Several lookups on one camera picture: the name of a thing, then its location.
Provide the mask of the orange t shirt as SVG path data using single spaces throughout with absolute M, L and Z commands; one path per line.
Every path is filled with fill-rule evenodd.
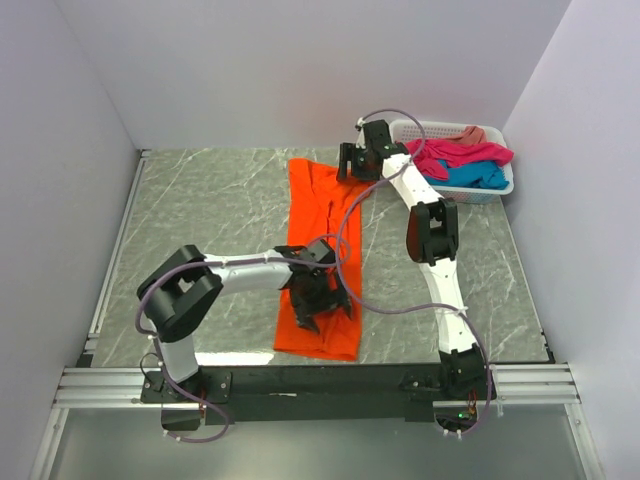
M 293 158 L 288 164 L 291 205 L 289 209 L 289 245 L 307 245 L 323 234 L 335 234 L 348 207 L 367 185 L 355 181 L 340 183 L 337 169 L 304 158 Z M 362 294 L 362 227 L 361 209 L 349 216 L 342 238 L 350 250 L 342 266 L 343 276 L 353 292 Z M 323 314 L 316 318 L 320 333 L 298 328 L 290 294 L 280 295 L 274 340 L 278 352 L 324 360 L 354 361 L 362 335 L 362 307 L 352 307 L 352 318 L 343 312 Z

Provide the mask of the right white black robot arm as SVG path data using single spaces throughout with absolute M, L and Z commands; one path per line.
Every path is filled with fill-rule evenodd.
M 386 315 L 432 309 L 438 327 L 438 388 L 452 399 L 480 392 L 490 398 L 493 382 L 488 354 L 468 319 L 458 281 L 457 205 L 429 185 L 415 165 L 415 155 L 392 139 L 386 121 L 367 115 L 357 121 L 356 129 L 358 141 L 340 145 L 337 179 L 370 182 L 366 193 L 385 185 L 394 188 L 409 212 L 407 253 L 418 265 L 431 298 L 429 304 L 403 310 L 366 308 Z

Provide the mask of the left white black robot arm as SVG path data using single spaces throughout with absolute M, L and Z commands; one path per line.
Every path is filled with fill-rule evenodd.
M 205 395 L 193 333 L 220 297 L 284 291 L 295 325 L 316 334 L 323 314 L 340 311 L 351 317 L 351 300 L 336 265 L 336 252 L 323 238 L 239 256 L 206 255 L 192 244 L 179 248 L 137 290 L 135 328 L 154 342 L 166 392 L 179 402 Z

